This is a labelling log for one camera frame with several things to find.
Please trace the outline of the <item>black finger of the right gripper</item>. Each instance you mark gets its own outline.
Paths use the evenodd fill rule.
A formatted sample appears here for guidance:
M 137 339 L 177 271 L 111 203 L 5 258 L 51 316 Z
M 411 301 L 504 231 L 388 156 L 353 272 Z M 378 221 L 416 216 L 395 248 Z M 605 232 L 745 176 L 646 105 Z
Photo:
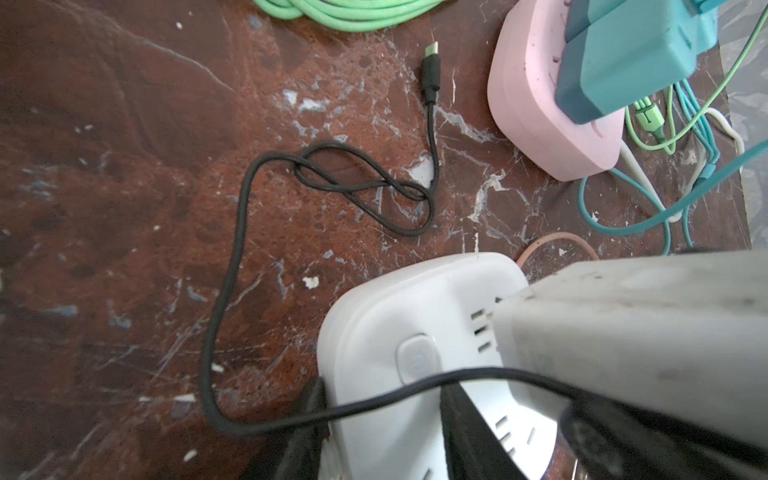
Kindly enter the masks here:
M 560 431 L 589 479 L 765 479 L 767 450 L 668 415 L 597 398 Z

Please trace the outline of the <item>white charger adapter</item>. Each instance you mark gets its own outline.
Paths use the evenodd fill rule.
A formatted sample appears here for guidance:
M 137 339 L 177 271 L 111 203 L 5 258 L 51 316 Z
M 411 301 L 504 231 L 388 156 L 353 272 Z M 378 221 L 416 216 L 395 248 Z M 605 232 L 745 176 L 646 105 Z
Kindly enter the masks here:
M 492 315 L 508 368 L 767 444 L 767 254 L 572 264 Z

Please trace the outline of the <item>white power strip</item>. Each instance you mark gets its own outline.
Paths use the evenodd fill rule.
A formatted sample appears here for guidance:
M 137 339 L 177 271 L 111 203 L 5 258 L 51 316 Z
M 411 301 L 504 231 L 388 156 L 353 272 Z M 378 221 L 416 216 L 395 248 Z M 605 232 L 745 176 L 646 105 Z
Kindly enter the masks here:
M 527 284 L 512 259 L 485 252 L 424 261 L 348 291 L 319 333 L 328 404 L 365 400 L 442 372 L 500 366 L 492 315 Z M 438 392 L 332 423 L 319 475 L 446 478 Z

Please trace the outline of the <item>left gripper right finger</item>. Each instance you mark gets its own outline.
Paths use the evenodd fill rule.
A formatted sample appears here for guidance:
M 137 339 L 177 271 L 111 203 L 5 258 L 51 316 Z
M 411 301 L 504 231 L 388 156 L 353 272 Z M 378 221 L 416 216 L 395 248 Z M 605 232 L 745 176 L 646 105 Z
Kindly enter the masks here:
M 460 384 L 440 389 L 449 479 L 525 479 Z

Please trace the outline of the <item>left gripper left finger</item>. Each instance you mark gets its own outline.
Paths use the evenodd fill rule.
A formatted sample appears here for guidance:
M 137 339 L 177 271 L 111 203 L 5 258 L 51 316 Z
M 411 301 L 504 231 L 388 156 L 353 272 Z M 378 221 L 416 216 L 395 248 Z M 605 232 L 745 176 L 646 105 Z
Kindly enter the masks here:
M 302 391 L 292 410 L 293 414 L 317 413 L 326 407 L 323 381 L 314 377 Z M 317 480 L 320 469 L 323 439 L 327 436 L 327 424 L 297 428 L 285 436 L 279 451 L 278 464 L 273 479 Z

